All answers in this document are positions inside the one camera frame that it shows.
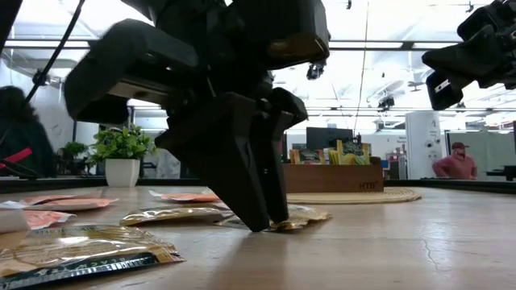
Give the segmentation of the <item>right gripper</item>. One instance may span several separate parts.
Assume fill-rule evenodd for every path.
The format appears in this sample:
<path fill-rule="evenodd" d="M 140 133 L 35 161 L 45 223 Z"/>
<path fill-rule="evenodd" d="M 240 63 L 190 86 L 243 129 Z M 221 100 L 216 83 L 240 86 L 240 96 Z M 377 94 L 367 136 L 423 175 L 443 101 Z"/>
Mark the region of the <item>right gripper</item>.
<path fill-rule="evenodd" d="M 433 69 L 426 79 L 433 110 L 445 110 L 464 97 L 463 88 L 503 84 L 516 88 L 516 49 L 503 48 L 496 38 L 475 38 L 425 52 L 422 62 Z"/>

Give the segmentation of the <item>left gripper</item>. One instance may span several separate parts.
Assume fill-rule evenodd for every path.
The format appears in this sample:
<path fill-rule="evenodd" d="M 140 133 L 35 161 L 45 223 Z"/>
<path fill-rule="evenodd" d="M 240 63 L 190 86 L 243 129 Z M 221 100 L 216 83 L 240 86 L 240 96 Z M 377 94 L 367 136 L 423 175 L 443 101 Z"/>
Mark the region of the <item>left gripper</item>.
<path fill-rule="evenodd" d="M 172 121 L 206 121 L 232 110 L 273 108 L 270 73 L 239 20 L 201 19 L 153 27 L 114 24 L 67 76 L 64 96 L 77 121 L 123 121 L 131 99 L 161 106 Z"/>

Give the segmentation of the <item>wooden tea organizer box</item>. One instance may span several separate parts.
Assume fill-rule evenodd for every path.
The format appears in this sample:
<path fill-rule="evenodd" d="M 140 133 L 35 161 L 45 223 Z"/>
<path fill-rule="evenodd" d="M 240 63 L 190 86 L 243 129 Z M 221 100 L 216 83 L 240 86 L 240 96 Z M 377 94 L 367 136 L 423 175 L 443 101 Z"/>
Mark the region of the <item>wooden tea organizer box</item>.
<path fill-rule="evenodd" d="M 382 167 L 375 165 L 284 164 L 287 193 L 383 192 Z"/>

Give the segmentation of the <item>green tea packet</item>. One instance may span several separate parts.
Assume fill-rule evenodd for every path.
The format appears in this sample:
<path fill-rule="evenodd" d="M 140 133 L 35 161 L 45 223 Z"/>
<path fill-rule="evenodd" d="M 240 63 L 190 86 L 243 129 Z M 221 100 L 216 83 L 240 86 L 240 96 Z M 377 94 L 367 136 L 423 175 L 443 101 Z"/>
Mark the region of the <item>green tea packet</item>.
<path fill-rule="evenodd" d="M 370 165 L 368 145 L 355 139 L 337 140 L 337 164 L 338 165 Z"/>

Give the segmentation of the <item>round woven placemat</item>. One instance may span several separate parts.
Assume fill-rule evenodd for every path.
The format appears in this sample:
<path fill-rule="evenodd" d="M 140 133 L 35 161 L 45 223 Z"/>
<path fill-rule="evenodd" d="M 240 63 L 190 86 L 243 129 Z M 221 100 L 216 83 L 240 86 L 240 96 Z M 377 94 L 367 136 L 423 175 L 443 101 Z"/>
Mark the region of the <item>round woven placemat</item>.
<path fill-rule="evenodd" d="M 299 205 L 371 205 L 411 202 L 422 196 L 409 188 L 388 187 L 380 192 L 288 193 L 287 201 Z"/>

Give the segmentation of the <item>black beam with light strips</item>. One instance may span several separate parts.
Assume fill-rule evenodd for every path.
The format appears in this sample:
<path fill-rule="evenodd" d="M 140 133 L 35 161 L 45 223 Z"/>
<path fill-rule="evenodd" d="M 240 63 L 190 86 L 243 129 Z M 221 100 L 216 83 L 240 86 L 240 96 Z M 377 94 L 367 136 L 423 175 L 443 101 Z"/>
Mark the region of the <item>black beam with light strips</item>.
<path fill-rule="evenodd" d="M 9 39 L 6 41 L 5 49 L 55 49 L 59 44 L 58 40 L 44 39 Z M 336 40 L 329 43 L 331 51 L 428 51 L 445 48 L 457 44 L 456 41 L 359 41 L 359 40 Z"/>

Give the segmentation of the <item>black computer monitor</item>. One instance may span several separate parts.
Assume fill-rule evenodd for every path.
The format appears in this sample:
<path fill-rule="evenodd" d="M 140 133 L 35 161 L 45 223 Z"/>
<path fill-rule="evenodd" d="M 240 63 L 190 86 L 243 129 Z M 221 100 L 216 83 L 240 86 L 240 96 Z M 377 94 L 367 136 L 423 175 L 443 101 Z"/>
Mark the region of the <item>black computer monitor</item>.
<path fill-rule="evenodd" d="M 329 147 L 336 147 L 336 141 L 343 142 L 353 139 L 353 131 L 330 127 L 307 127 L 306 147 L 318 150 Z"/>

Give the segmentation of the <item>green plant in white pot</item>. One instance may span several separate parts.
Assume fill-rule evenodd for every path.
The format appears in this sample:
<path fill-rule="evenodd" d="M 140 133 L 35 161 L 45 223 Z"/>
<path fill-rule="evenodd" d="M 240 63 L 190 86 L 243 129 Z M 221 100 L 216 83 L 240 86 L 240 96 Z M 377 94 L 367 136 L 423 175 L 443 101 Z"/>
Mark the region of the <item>green plant in white pot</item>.
<path fill-rule="evenodd" d="M 110 187 L 135 187 L 142 159 L 156 151 L 152 137 L 134 124 L 100 130 L 94 139 L 94 153 L 89 160 L 104 165 Z"/>

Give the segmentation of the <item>small background potted plant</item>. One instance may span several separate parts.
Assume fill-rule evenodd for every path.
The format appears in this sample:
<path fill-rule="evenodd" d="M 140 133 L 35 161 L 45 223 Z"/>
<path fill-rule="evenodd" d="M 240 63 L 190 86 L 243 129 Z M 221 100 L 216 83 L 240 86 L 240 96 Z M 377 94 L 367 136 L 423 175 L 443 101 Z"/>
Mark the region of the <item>small background potted plant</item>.
<path fill-rule="evenodd" d="M 60 161 L 63 173 L 82 176 L 89 175 L 91 163 L 89 147 L 76 141 L 68 142 L 60 149 Z"/>

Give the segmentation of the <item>person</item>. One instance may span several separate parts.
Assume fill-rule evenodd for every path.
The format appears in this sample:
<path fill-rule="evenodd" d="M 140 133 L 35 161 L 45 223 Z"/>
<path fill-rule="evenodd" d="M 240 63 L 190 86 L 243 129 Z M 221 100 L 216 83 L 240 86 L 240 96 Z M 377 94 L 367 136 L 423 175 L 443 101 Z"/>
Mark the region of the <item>person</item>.
<path fill-rule="evenodd" d="M 0 87 L 0 160 L 24 148 L 32 149 L 32 154 L 20 160 L 19 165 L 38 173 L 41 177 L 55 177 L 54 151 L 44 126 L 35 109 L 25 102 L 25 94 L 19 87 Z"/>
<path fill-rule="evenodd" d="M 451 154 L 432 164 L 435 175 L 439 178 L 455 180 L 475 180 L 477 166 L 472 157 L 466 153 L 467 146 L 461 142 L 451 145 Z"/>

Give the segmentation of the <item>small red object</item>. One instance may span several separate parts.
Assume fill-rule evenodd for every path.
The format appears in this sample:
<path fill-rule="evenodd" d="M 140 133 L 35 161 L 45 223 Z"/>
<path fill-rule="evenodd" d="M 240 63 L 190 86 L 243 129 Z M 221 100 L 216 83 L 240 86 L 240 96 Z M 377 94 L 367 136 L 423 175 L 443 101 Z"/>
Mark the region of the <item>small red object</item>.
<path fill-rule="evenodd" d="M 31 154 L 32 154 L 32 149 L 27 147 L 17 153 L 14 153 L 13 155 L 7 156 L 5 158 L 5 161 L 11 162 L 11 163 L 18 163 L 20 160 L 26 159 Z"/>

